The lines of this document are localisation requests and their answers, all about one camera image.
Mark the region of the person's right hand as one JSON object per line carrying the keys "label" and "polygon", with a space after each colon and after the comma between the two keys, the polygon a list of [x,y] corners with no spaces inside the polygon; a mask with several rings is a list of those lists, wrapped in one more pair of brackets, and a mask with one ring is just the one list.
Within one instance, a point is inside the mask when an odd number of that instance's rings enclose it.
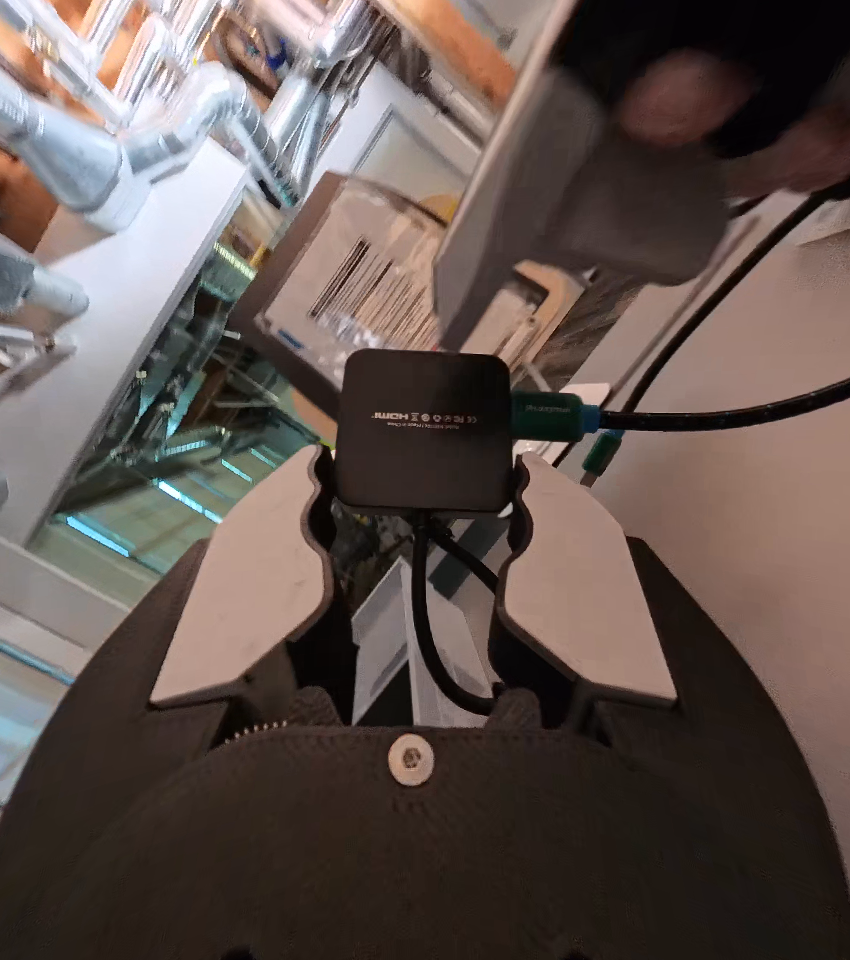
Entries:
{"label": "person's right hand", "polygon": [[[655,147],[702,142],[738,114],[755,94],[742,69],[696,51],[670,54],[636,78],[617,118],[623,131]],[[810,195],[850,177],[850,112],[815,108],[770,146],[725,161],[726,195],[750,200],[779,191]]]}

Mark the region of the instruction sign on wooden board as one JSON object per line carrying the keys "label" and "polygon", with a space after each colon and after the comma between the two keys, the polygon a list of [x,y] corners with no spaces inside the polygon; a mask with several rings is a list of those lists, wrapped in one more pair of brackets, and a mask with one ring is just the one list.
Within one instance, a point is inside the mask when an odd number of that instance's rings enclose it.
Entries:
{"label": "instruction sign on wooden board", "polygon": [[239,298],[229,327],[334,415],[360,350],[433,352],[433,262],[446,222],[395,190],[323,174]]}

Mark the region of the black hdmi splitter box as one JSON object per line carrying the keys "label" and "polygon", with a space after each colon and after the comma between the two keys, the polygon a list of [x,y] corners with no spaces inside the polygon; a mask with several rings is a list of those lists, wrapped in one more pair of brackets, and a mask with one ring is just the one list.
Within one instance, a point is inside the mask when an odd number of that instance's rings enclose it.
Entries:
{"label": "black hdmi splitter box", "polygon": [[372,516],[501,514],[515,486],[511,386],[494,356],[354,352],[339,395],[337,499]]}

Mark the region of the silver ventilation duct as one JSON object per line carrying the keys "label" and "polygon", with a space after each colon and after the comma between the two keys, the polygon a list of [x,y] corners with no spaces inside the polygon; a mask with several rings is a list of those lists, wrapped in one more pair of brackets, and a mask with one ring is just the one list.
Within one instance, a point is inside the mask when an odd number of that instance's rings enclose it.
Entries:
{"label": "silver ventilation duct", "polygon": [[217,62],[186,78],[160,119],[119,138],[43,102],[0,68],[0,147],[21,160],[59,203],[106,234],[137,218],[152,188],[191,165],[219,129],[284,207],[299,186],[246,83]]}
{"label": "silver ventilation duct", "polygon": [[0,314],[29,304],[71,320],[85,313],[90,299],[83,286],[54,273],[0,238]]}
{"label": "silver ventilation duct", "polygon": [[353,62],[370,45],[375,14],[369,2],[257,3],[260,25],[275,30],[294,54],[263,124],[276,158],[268,189],[285,210],[295,208],[311,182],[331,100]]}

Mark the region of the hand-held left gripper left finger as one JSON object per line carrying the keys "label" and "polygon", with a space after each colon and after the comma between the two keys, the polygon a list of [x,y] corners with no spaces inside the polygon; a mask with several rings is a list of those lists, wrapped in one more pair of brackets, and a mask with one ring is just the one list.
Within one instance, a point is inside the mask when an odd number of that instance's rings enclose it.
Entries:
{"label": "hand-held left gripper left finger", "polygon": [[254,486],[209,540],[151,692],[159,709],[237,693],[332,609],[334,458],[308,446]]}

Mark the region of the black hdmi cable green plugs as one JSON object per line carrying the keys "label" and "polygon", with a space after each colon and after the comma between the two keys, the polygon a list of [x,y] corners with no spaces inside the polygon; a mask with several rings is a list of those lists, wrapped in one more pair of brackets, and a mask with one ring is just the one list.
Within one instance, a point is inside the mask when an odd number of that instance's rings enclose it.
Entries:
{"label": "black hdmi cable green plugs", "polygon": [[624,436],[630,432],[731,431],[791,421],[850,401],[850,378],[846,378],[797,396],[738,410],[702,413],[641,413],[637,410],[647,392],[692,335],[782,241],[830,200],[827,191],[813,194],[779,222],[655,354],[620,410],[608,411],[601,405],[587,404],[573,393],[515,390],[511,411],[513,438],[558,443],[572,448],[587,436],[597,435],[599,438],[582,465],[584,475],[596,479],[605,473]]}

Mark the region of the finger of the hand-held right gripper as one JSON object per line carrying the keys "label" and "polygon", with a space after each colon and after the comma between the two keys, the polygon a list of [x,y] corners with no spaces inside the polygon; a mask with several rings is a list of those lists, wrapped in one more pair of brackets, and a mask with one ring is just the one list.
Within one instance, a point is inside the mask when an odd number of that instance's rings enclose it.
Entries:
{"label": "finger of the hand-held right gripper", "polygon": [[707,138],[676,149],[637,141],[618,122],[620,102],[594,97],[599,143],[551,215],[538,257],[529,260],[571,273],[615,267],[664,285],[693,279],[728,221]]}
{"label": "finger of the hand-held right gripper", "polygon": [[561,54],[584,2],[555,2],[432,266],[441,347],[463,347],[537,244],[600,140],[600,104]]}

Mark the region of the white sign stand base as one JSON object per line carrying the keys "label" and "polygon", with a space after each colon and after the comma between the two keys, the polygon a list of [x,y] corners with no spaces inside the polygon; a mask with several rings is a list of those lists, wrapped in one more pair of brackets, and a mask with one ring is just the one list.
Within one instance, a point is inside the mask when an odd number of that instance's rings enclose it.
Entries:
{"label": "white sign stand base", "polygon": [[502,360],[512,388],[553,392],[542,353],[583,292],[579,282],[558,270],[523,263],[494,298],[467,349]]}

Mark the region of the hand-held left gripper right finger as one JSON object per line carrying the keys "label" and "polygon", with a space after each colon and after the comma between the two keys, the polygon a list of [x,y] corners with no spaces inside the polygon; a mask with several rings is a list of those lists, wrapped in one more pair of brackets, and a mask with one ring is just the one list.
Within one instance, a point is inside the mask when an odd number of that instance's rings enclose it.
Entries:
{"label": "hand-held left gripper right finger", "polygon": [[577,686],[669,710],[679,699],[619,522],[591,491],[535,454],[516,492],[491,616],[491,666],[548,710]]}

